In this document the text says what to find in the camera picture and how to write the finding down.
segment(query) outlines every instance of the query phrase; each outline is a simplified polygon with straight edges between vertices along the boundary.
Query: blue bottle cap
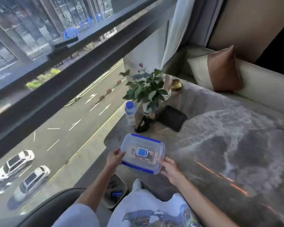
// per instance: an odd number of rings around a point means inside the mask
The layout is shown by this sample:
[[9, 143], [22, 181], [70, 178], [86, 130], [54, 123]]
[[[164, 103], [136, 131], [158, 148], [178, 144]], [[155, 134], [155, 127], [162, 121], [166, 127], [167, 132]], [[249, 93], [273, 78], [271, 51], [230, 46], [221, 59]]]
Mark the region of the blue bottle cap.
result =
[[133, 102], [128, 101], [128, 102], [126, 103], [126, 107], [127, 107], [128, 109], [133, 108]]

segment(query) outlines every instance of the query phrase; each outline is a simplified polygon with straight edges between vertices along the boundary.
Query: plant pot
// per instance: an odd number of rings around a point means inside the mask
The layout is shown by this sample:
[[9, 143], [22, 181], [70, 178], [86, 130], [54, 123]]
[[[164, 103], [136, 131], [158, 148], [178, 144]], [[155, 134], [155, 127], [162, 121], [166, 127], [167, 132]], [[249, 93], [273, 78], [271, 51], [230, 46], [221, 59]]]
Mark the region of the plant pot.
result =
[[160, 111], [160, 103], [159, 103], [159, 107], [156, 109], [155, 112], [153, 112], [153, 110], [151, 108], [147, 109], [147, 106], [149, 105], [150, 102], [148, 103], [143, 103], [143, 113], [146, 116], [149, 116], [150, 114], [154, 113], [155, 115], [159, 113]]

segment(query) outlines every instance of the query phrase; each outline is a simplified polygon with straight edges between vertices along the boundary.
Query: hand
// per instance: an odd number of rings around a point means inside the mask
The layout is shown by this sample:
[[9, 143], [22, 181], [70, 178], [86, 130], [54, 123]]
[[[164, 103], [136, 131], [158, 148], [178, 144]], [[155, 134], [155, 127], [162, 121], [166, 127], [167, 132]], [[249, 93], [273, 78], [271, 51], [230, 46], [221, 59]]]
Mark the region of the hand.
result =
[[167, 156], [164, 160], [159, 159], [159, 163], [163, 166], [161, 174], [165, 175], [171, 184], [178, 186], [179, 181], [184, 177], [179, 165]]
[[120, 154], [119, 152], [120, 152], [120, 148], [109, 152], [107, 156], [106, 166], [110, 168], [113, 171], [113, 173], [115, 173], [117, 166], [121, 164], [121, 160], [126, 153], [126, 152], [123, 152]]

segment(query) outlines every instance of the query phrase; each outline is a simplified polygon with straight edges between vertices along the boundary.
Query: white suv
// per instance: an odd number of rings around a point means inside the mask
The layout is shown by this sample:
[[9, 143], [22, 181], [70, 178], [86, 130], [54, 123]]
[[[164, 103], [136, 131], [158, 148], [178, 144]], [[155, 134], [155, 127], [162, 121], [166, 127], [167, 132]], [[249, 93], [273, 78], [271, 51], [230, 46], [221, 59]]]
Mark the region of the white suv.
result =
[[49, 176], [50, 169], [47, 166], [40, 166], [34, 170], [24, 181], [16, 188], [14, 198], [16, 201], [22, 201], [27, 195], [34, 192]]
[[31, 150], [21, 151], [9, 159], [3, 167], [0, 168], [0, 181], [8, 179], [9, 176], [18, 173], [20, 170], [32, 163], [35, 155]]

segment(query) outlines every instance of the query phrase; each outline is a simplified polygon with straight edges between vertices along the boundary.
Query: sneaker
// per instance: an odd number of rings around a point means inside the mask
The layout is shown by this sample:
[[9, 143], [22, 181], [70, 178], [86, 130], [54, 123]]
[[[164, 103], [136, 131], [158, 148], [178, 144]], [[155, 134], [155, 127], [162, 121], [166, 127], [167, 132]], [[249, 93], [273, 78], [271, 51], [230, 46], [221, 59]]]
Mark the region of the sneaker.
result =
[[142, 189], [142, 183], [141, 183], [140, 179], [136, 179], [133, 182], [133, 189], [132, 189], [132, 191], [137, 190], [137, 189]]

